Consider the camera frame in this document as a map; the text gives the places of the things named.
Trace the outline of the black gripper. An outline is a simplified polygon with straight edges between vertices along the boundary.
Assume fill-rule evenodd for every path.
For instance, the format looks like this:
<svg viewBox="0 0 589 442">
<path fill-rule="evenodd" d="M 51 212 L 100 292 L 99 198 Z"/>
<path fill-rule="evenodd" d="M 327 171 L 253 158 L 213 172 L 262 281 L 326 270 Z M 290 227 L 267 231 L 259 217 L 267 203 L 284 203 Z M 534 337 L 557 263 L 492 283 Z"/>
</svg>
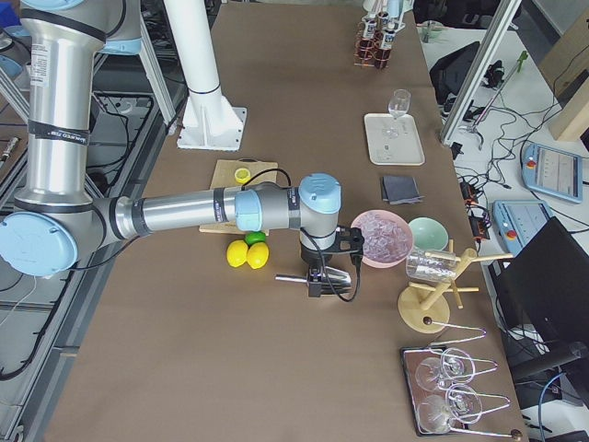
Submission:
<svg viewBox="0 0 589 442">
<path fill-rule="evenodd" d="M 348 255 L 356 269 L 360 269 L 364 257 L 364 237 L 358 227 L 337 226 L 325 238 L 300 229 L 301 258 L 308 266 L 311 276 L 320 276 L 327 271 L 328 261 L 336 255 Z"/>
</svg>

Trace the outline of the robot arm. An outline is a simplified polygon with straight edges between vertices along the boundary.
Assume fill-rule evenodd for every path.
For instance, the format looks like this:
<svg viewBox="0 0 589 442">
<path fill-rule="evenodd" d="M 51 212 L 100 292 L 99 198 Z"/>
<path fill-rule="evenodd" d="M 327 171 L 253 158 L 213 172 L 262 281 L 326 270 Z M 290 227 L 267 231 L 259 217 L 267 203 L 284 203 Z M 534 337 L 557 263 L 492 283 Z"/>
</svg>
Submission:
<svg viewBox="0 0 589 442">
<path fill-rule="evenodd" d="M 325 173 L 296 187 L 263 182 L 138 200 L 91 197 L 85 178 L 94 58 L 140 52 L 141 7 L 25 1 L 21 20 L 32 38 L 27 182 L 1 224 L 1 255 L 15 270 L 47 277 L 114 242 L 226 222 L 243 231 L 298 231 L 310 267 L 333 254 L 361 254 L 361 232 L 338 223 L 341 186 Z"/>
</svg>

